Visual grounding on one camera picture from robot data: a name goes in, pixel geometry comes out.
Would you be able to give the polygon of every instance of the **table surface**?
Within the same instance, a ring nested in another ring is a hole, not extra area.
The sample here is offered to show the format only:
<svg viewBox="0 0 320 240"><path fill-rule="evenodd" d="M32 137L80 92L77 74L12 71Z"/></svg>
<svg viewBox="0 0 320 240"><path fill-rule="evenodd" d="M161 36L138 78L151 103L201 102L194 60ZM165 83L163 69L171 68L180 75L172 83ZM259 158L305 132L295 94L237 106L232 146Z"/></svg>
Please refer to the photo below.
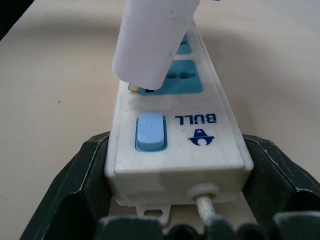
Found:
<svg viewBox="0 0 320 240"><path fill-rule="evenodd" d="M194 18L242 133L272 140L320 181L320 4L303 3L203 0ZM111 129L124 5L35 0L0 41L1 239L18 239L81 144ZM235 227L255 221L242 195L215 208ZM113 202L110 213L135 209ZM194 205L174 206L176 223L202 229Z"/></svg>

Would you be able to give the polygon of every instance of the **electrical outlet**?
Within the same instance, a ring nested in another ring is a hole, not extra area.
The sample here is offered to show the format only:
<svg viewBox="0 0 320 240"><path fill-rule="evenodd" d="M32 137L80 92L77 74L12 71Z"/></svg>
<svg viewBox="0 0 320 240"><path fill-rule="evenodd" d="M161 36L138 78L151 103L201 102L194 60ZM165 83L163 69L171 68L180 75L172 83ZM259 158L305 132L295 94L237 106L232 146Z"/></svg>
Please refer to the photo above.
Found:
<svg viewBox="0 0 320 240"><path fill-rule="evenodd" d="M116 202L163 224L197 196L234 200L254 167L196 25L187 35L192 54L175 55L161 88L120 81L104 165Z"/></svg>
<svg viewBox="0 0 320 240"><path fill-rule="evenodd" d="M141 95L197 94L203 91L196 64L192 60L173 61L161 88L141 88Z"/></svg>
<svg viewBox="0 0 320 240"><path fill-rule="evenodd" d="M192 51L189 44L189 37L187 34L185 34L176 54L185 55L185 54L190 54L191 52Z"/></svg>

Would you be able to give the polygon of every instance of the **power switch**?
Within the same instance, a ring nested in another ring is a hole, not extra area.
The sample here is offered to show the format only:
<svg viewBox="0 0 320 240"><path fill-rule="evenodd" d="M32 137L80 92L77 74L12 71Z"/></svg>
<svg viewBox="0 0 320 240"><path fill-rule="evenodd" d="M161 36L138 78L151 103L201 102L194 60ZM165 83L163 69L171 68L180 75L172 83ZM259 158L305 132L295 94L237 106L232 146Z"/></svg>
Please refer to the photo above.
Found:
<svg viewBox="0 0 320 240"><path fill-rule="evenodd" d="M162 149L165 146L164 116L159 112L140 114L136 127L136 141L141 150Z"/></svg>

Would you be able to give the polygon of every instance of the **blue outlet socket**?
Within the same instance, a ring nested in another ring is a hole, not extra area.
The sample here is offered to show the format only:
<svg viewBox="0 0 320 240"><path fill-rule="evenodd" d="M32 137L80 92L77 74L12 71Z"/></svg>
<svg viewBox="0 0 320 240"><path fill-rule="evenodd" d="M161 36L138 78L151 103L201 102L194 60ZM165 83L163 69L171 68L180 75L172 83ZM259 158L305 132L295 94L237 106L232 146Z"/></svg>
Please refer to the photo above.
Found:
<svg viewBox="0 0 320 240"><path fill-rule="evenodd" d="M141 88L141 95L197 94L203 91L196 64L192 60L173 61L162 86L156 90Z"/></svg>
<svg viewBox="0 0 320 240"><path fill-rule="evenodd" d="M189 37L187 34L185 34L176 54L183 55L183 54L190 54L190 53L191 53L191 48L189 44Z"/></svg>

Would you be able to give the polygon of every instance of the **socket hole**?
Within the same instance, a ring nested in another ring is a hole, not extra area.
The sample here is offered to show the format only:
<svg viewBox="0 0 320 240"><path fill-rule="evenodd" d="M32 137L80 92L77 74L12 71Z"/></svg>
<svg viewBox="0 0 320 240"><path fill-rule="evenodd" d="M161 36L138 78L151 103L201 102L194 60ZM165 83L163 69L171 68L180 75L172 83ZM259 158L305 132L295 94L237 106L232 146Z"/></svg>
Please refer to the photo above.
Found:
<svg viewBox="0 0 320 240"><path fill-rule="evenodd" d="M189 79L194 78L196 75L194 73L180 72L178 76L181 79Z"/></svg>
<svg viewBox="0 0 320 240"><path fill-rule="evenodd" d="M154 217L154 218L160 218L164 213L162 210L157 209L157 210L145 210L143 215L145 217Z"/></svg>
<svg viewBox="0 0 320 240"><path fill-rule="evenodd" d="M176 78L176 74L169 72L167 73L167 75L165 76L167 79L175 79Z"/></svg>

